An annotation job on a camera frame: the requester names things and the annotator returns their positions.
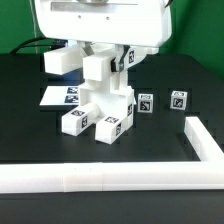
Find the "cube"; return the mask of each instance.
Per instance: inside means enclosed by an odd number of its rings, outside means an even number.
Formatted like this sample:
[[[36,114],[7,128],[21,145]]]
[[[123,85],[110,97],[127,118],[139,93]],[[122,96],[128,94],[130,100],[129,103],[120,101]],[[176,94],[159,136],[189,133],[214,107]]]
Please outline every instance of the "cube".
[[[153,111],[153,94],[138,94],[138,112],[152,113]]]
[[[187,92],[173,91],[171,94],[170,108],[185,110],[187,105]]]

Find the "white robot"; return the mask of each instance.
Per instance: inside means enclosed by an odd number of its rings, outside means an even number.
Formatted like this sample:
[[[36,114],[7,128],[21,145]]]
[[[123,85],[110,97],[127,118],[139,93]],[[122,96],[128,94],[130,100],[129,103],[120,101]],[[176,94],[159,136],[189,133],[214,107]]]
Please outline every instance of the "white robot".
[[[41,31],[68,46],[45,53],[48,73],[83,67],[79,106],[62,117],[77,136],[96,124],[95,139],[112,144],[133,124],[128,68],[155,54],[171,36],[169,0],[35,0]]]

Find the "white block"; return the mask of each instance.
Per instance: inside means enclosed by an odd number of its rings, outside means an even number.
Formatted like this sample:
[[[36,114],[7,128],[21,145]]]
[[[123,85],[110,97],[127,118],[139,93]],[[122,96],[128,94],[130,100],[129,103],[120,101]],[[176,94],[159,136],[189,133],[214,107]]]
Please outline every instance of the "white block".
[[[223,163],[104,163],[103,190],[223,189]]]
[[[96,124],[95,140],[112,144],[125,130],[127,117],[106,116]]]
[[[201,161],[224,161],[224,154],[198,117],[186,117],[184,133]]]
[[[138,94],[138,112],[152,113],[153,94]]]
[[[171,94],[170,108],[185,110],[187,105],[187,92],[173,91]]]
[[[111,61],[116,57],[116,51],[107,50],[83,59],[83,77],[95,81],[102,81],[112,75]]]
[[[82,67],[82,56],[78,46],[64,47],[44,53],[45,71],[63,75]]]
[[[62,132],[77,136],[95,122],[99,108],[94,103],[79,106],[62,116]]]
[[[64,192],[102,191],[102,163],[65,164]]]
[[[0,193],[63,192],[61,164],[14,164],[0,166]]]

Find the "black table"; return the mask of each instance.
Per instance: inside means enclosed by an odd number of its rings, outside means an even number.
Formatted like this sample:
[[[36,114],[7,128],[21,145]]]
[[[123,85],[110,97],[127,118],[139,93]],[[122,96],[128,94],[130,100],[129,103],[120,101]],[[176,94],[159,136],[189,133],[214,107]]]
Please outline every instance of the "black table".
[[[48,85],[78,85],[81,70],[45,74],[37,55],[0,56],[0,162],[196,161],[183,130],[198,116],[224,147],[224,83],[192,57],[148,56],[129,71],[138,93],[154,94],[153,114],[137,113],[114,144],[94,140],[94,125],[79,137],[60,132],[71,106],[39,106]],[[173,90],[188,92],[185,111],[170,110]],[[1,223],[217,223],[224,191],[88,192],[0,195]]]

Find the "cable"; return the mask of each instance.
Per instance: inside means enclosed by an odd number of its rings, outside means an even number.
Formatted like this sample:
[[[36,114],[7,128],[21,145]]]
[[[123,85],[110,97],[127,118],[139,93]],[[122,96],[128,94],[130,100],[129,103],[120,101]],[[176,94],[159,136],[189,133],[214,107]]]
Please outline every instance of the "cable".
[[[34,9],[34,3],[33,0],[29,0],[30,2],[30,9],[32,13],[32,19],[33,19],[33,31],[34,31],[34,37],[37,38],[37,19],[36,19],[36,14],[35,14],[35,9]]]
[[[18,47],[16,47],[12,51],[10,51],[10,54],[16,54],[16,52],[20,48],[22,48],[23,46],[25,46],[26,44],[30,44],[30,43],[33,43],[33,42],[36,42],[36,41],[39,41],[39,40],[45,40],[45,39],[47,39],[47,38],[46,37],[36,37],[36,38],[30,39],[30,40],[27,40],[27,41],[21,43]]]
[[[35,45],[27,45],[36,41],[40,41],[40,40],[45,40],[47,39],[46,37],[38,37],[38,38],[34,38],[28,41],[23,42],[22,44],[20,44],[18,47],[16,47],[15,49],[13,49],[10,54],[16,54],[20,49],[22,48],[28,48],[28,47],[50,47],[51,50],[55,50],[58,48],[62,48],[66,46],[67,41],[65,40],[54,40],[55,42],[53,42],[52,44],[35,44]]]

